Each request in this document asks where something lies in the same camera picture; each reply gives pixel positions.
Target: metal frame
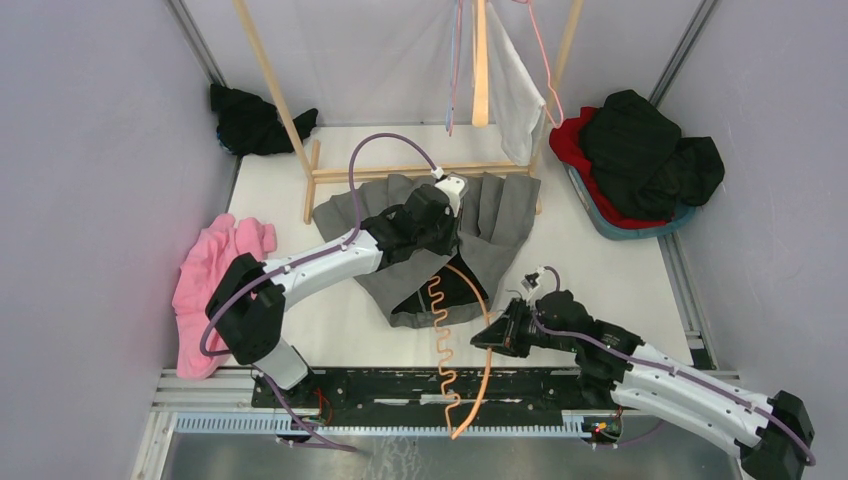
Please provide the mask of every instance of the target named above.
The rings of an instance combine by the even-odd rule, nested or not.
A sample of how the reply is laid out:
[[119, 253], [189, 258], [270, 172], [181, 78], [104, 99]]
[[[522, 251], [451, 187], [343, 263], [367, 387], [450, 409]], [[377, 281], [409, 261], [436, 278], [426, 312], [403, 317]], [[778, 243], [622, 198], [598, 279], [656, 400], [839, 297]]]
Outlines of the metal frame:
[[689, 52], [692, 50], [692, 47], [695, 45], [695, 42], [704, 30], [707, 21], [715, 11], [718, 3], [719, 0], [701, 0], [700, 5], [698, 5], [698, 8], [695, 10], [695, 14], [692, 16], [692, 20], [689, 21], [689, 25], [686, 27], [686, 31], [684, 31], [683, 36], [680, 37], [680, 42], [677, 44], [677, 48], [674, 49], [674, 53], [668, 60], [668, 64], [665, 66], [662, 75], [660, 75], [660, 79], [657, 81], [654, 91], [651, 92], [651, 96], [648, 98], [648, 101], [651, 102], [652, 105], [658, 106], [662, 102], [669, 87], [671, 87], [671, 84], [677, 77], [677, 72], [680, 71], [680, 67], [689, 56]]
[[[175, 370], [163, 370], [147, 419], [147, 426], [136, 457], [131, 478], [159, 480], [174, 433], [231, 433], [243, 435], [302, 435], [291, 428], [290, 417], [282, 410], [253, 408], [254, 372], [247, 367], [218, 369], [202, 382], [184, 380]], [[731, 385], [739, 385], [734, 371], [704, 372]], [[317, 409], [295, 409], [297, 415], [315, 415]], [[579, 428], [586, 417], [607, 417], [611, 410], [563, 410], [562, 428], [490, 427], [468, 431], [471, 436], [501, 437], [579, 437]], [[639, 411], [625, 412], [628, 416], [649, 416]], [[446, 435], [440, 428], [326, 428], [327, 435]]]
[[[210, 80], [225, 84], [223, 75], [216, 65], [212, 53], [209, 51], [183, 1], [167, 0], [166, 3], [170, 5], [177, 22], [185, 33], [189, 45], [195, 52], [198, 61]], [[650, 101], [654, 105], [658, 105], [662, 101], [717, 4], [718, 0], [703, 0], [695, 11], [686, 32], [651, 94]], [[309, 165], [311, 169], [317, 168], [316, 160], [318, 152], [314, 151], [313, 156], [313, 162]], [[318, 178], [312, 180], [312, 182], [323, 183]], [[693, 286], [689, 281], [688, 268], [680, 248], [680, 239], [677, 234], [672, 234], [661, 237], [658, 241], [675, 292], [675, 298], [678, 302], [681, 318], [684, 322], [684, 328], [687, 332], [686, 336], [690, 349], [693, 351], [706, 349], [712, 361], [716, 362], [717, 357], [712, 350], [712, 342], [709, 339], [709, 333], [707, 331], [707, 322], [704, 319], [703, 311], [699, 306]], [[148, 415], [147, 426], [135, 466], [132, 470], [132, 478], [136, 480], [160, 479], [164, 473], [165, 462], [173, 434], [187, 428], [187, 425], [197, 425], [196, 423], [186, 423], [192, 419], [217, 419], [219, 422], [228, 419], [235, 422], [239, 419], [253, 419], [254, 421], [270, 420], [280, 422], [273, 425], [285, 425], [285, 420], [288, 416], [284, 413], [274, 409], [256, 409], [251, 406], [255, 385], [251, 372], [250, 368], [245, 367], [221, 368], [210, 378], [202, 382], [194, 382], [177, 378], [174, 370], [164, 370]], [[733, 385], [741, 384], [739, 375], [735, 371], [711, 370], [705, 373]], [[295, 413], [298, 415], [315, 415], [317, 409], [295, 409]], [[610, 413], [609, 411], [598, 410], [563, 411], [564, 425], [568, 425], [569, 421], [584, 416], [607, 416]], [[627, 412], [627, 414], [642, 415], [640, 412]], [[229, 428], [229, 431], [235, 432], [239, 429], [245, 430], [243, 425], [238, 423], [224, 423], [217, 424], [216, 428]], [[267, 430], [265, 428], [267, 425], [262, 425], [261, 423], [254, 423], [252, 425], [254, 427], [259, 425], [262, 428], [257, 427], [254, 428], [255, 431], [242, 431], [240, 433], [267, 434], [267, 431], [265, 431]], [[365, 429], [361, 433], [383, 435], [391, 434], [392, 431]], [[478, 433], [488, 435], [497, 432], [481, 431]], [[540, 433], [549, 434], [550, 432], [535, 431], [526, 433], [528, 436], [539, 436]]]

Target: black cloth pile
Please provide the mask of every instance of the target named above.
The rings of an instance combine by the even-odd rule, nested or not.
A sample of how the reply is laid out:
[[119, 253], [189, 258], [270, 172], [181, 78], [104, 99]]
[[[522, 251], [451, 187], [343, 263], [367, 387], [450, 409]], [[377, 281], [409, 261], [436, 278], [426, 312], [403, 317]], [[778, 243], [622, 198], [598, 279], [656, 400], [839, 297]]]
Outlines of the black cloth pile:
[[[212, 84], [212, 111], [218, 114], [218, 141], [233, 155], [292, 153], [294, 146], [277, 117], [277, 108], [258, 95]], [[294, 119], [297, 135], [309, 138], [318, 119], [312, 108]]]
[[607, 97], [580, 131], [580, 148], [601, 192], [639, 220], [671, 220], [677, 202], [703, 205], [724, 179], [712, 138], [682, 138], [633, 90]]

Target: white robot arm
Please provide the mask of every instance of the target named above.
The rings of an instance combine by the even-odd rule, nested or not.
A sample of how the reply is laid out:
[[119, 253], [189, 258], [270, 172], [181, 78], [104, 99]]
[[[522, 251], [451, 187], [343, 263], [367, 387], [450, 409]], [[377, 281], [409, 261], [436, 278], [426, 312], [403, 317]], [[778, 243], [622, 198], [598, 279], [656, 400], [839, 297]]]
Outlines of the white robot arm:
[[513, 299], [472, 345], [513, 357], [526, 357], [532, 346], [574, 352], [590, 403], [639, 409], [689, 430], [741, 459], [756, 479], [799, 479], [815, 463], [815, 432], [798, 397], [780, 391], [769, 398], [677, 362], [593, 319], [567, 290], [542, 296], [537, 279], [545, 269], [552, 270], [525, 276], [525, 298]]
[[239, 364], [255, 364], [285, 390], [297, 385], [309, 368], [280, 335], [289, 308], [344, 279], [403, 262], [417, 250], [454, 253], [466, 181], [441, 169], [433, 176], [435, 185], [418, 187], [405, 204], [317, 248], [264, 263], [250, 254], [236, 258], [206, 308], [210, 322], [201, 341], [203, 350], [215, 328], [230, 350], [203, 353], [232, 353]]

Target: white towel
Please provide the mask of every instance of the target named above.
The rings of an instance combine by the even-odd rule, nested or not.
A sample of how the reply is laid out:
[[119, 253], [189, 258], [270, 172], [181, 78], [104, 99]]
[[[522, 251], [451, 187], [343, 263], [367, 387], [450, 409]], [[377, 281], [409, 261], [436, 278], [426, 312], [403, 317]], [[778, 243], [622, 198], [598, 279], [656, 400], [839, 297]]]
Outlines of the white towel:
[[530, 164], [545, 125], [545, 99], [515, 51], [495, 7], [486, 4], [489, 109], [501, 132], [501, 148], [516, 165]]

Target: red clothing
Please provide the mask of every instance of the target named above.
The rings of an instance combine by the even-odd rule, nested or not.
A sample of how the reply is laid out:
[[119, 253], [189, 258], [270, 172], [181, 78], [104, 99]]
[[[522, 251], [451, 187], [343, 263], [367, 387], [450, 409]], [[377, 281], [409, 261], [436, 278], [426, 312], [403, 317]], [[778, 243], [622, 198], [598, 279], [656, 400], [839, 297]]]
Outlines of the red clothing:
[[643, 228], [661, 227], [665, 225], [665, 220], [635, 220], [625, 217], [621, 214], [612, 203], [605, 197], [595, 179], [591, 175], [592, 162], [586, 159], [583, 151], [580, 150], [579, 136], [580, 130], [589, 123], [589, 120], [595, 115], [598, 109], [595, 107], [583, 107], [580, 109], [579, 118], [566, 119], [560, 128], [555, 128], [551, 132], [550, 144], [551, 150], [554, 151], [560, 161], [574, 167], [580, 174], [580, 178], [589, 190], [589, 196], [592, 197], [592, 202], [598, 207], [601, 216], [604, 220], [618, 228], [627, 230], [640, 230]]

